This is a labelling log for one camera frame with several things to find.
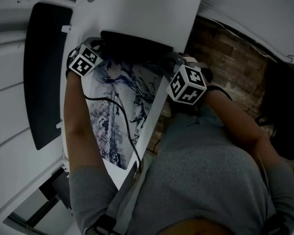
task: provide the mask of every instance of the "sleeve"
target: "sleeve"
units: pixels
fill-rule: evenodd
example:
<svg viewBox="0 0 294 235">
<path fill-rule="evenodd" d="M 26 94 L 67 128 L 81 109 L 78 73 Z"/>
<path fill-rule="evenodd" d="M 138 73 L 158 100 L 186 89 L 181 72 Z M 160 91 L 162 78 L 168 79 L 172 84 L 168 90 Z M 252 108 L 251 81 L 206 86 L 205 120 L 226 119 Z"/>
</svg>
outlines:
<svg viewBox="0 0 294 235">
<path fill-rule="evenodd" d="M 84 235 L 105 214 L 118 189 L 108 173 L 95 167 L 77 169 L 69 182 L 73 216 Z"/>
<path fill-rule="evenodd" d="M 277 214 L 282 216 L 283 234 L 294 230 L 294 174 L 286 163 L 266 168 L 268 187 Z"/>
</svg>

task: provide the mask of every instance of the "blue and white painting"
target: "blue and white painting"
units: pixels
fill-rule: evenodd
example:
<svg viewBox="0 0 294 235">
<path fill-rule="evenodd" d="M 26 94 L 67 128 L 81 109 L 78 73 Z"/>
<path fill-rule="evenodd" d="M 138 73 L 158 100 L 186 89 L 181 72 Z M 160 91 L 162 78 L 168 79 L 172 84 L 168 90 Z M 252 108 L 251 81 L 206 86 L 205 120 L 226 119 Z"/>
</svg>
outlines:
<svg viewBox="0 0 294 235">
<path fill-rule="evenodd" d="M 161 78 L 154 65 L 105 60 L 94 70 L 90 97 L 107 97 L 123 106 L 136 145 Z M 127 169 L 134 151 L 122 111 L 108 101 L 90 101 L 89 112 L 102 157 Z"/>
</svg>

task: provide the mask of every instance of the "black pad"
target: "black pad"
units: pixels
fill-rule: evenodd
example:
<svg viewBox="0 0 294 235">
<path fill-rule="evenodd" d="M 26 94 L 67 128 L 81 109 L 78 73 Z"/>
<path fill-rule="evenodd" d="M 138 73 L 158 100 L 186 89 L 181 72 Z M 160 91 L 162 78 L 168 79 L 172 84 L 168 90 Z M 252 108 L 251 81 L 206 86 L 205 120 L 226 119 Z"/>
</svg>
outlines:
<svg viewBox="0 0 294 235">
<path fill-rule="evenodd" d="M 101 38 L 105 42 L 105 51 L 114 59 L 131 63 L 159 60 L 164 54 L 173 51 L 170 46 L 116 32 L 102 31 Z"/>
<path fill-rule="evenodd" d="M 57 5 L 34 5 L 24 51 L 24 93 L 29 126 L 37 150 L 61 134 L 60 76 L 66 33 L 72 10 Z"/>
</svg>

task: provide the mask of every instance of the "wire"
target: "wire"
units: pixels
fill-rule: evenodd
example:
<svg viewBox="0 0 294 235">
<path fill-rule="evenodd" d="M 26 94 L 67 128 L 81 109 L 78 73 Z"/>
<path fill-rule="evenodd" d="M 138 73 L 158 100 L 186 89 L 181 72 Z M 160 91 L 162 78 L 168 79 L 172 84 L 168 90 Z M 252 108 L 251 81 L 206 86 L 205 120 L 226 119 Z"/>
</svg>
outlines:
<svg viewBox="0 0 294 235">
<path fill-rule="evenodd" d="M 256 39 L 256 42 L 259 43 L 259 44 L 262 44 L 264 46 L 266 46 L 268 49 L 271 50 L 272 53 L 274 53 L 276 56 L 280 57 L 282 60 L 284 60 L 285 62 L 287 63 L 294 63 L 294 59 L 293 58 L 290 58 L 289 56 L 287 55 L 284 55 L 283 53 L 273 49 L 270 45 L 266 44 L 265 42 L 261 41 L 258 37 L 256 37 L 253 33 L 251 33 L 249 30 L 247 30 L 245 27 L 241 26 L 239 23 L 236 23 L 234 22 L 232 19 L 228 18 L 226 15 L 224 15 L 223 13 L 221 13 L 220 11 L 218 11 L 217 9 L 215 9 L 214 7 L 211 7 L 210 5 L 207 5 L 205 4 L 204 2 L 200 2 L 201 4 L 205 5 L 206 7 L 216 11 L 219 15 L 223 16 L 225 19 L 231 21 L 233 24 L 235 24 L 236 26 L 240 27 L 241 29 L 243 29 L 244 31 L 248 32 L 251 36 L 253 36 L 255 39 Z"/>
<path fill-rule="evenodd" d="M 157 143 L 155 144 L 155 146 L 153 147 L 153 150 L 152 150 L 153 153 L 155 152 L 156 146 L 157 146 L 157 144 L 160 142 L 160 140 L 161 140 L 161 139 L 159 139 L 159 140 L 157 141 Z"/>
<path fill-rule="evenodd" d="M 250 43 L 249 41 L 247 41 L 246 39 L 238 36 L 237 34 L 235 34 L 234 32 L 232 32 L 231 30 L 229 30 L 228 28 L 224 27 L 223 24 L 219 23 L 217 20 L 214 20 L 212 19 L 212 21 L 216 22 L 217 24 L 219 24 L 221 27 L 223 27 L 224 29 L 226 29 L 229 33 L 231 33 L 233 36 L 239 38 L 239 39 L 242 39 L 244 41 L 246 41 L 255 51 L 257 51 L 260 55 L 266 57 L 266 58 L 271 58 L 272 60 L 274 60 L 272 57 L 270 57 L 269 55 L 267 54 L 263 54 L 257 47 L 255 47 L 252 43 Z"/>
<path fill-rule="evenodd" d="M 122 113 L 123 113 L 123 115 L 124 115 L 124 118 L 125 118 L 125 123 L 126 123 L 126 128 L 127 128 L 127 136 L 128 136 L 128 140 L 129 140 L 131 146 L 133 147 L 133 150 L 134 150 L 134 152 L 135 152 L 135 155 L 136 155 L 136 157 L 137 157 L 137 159 L 138 159 L 139 172 L 142 173 L 142 168 L 141 168 L 141 164 L 142 164 L 142 163 L 141 163 L 141 159 L 139 158 L 138 153 L 137 153 L 137 150 L 136 150 L 136 147 L 135 147 L 135 145 L 133 144 L 133 141 L 132 141 L 132 139 L 131 139 L 131 134 L 130 134 L 130 132 L 129 132 L 129 126 L 128 126 L 128 121 L 127 121 L 127 116 L 126 116 L 126 113 L 125 113 L 124 108 L 123 108 L 120 104 L 118 104 L 117 102 L 115 102 L 115 101 L 113 101 L 112 99 L 109 99 L 109 98 L 107 98 L 107 97 L 90 98 L 90 97 L 88 97 L 88 96 L 86 96 L 86 95 L 84 95 L 84 96 L 85 96 L 85 98 L 86 98 L 87 100 L 91 100 L 91 101 L 100 101 L 100 100 L 104 100 L 104 101 L 108 101 L 108 102 L 110 102 L 110 103 L 113 103 L 113 104 L 115 104 L 116 106 L 119 107 L 119 109 L 122 111 Z"/>
</svg>

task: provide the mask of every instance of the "gray sweater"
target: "gray sweater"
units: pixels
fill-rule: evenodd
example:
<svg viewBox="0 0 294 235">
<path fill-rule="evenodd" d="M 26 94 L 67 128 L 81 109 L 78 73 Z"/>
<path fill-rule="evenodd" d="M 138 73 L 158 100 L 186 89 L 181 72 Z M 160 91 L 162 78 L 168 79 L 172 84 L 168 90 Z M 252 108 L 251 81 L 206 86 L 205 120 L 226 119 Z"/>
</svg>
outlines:
<svg viewBox="0 0 294 235">
<path fill-rule="evenodd" d="M 111 178 L 85 167 L 70 175 L 71 204 L 84 234 L 117 193 Z M 216 118 L 176 117 L 162 136 L 128 226 L 128 235 L 153 235 L 193 217 L 224 225 L 233 234 L 261 234 L 281 214 L 281 230 L 294 229 L 294 175 L 286 164 L 266 168 L 236 147 Z"/>
</svg>

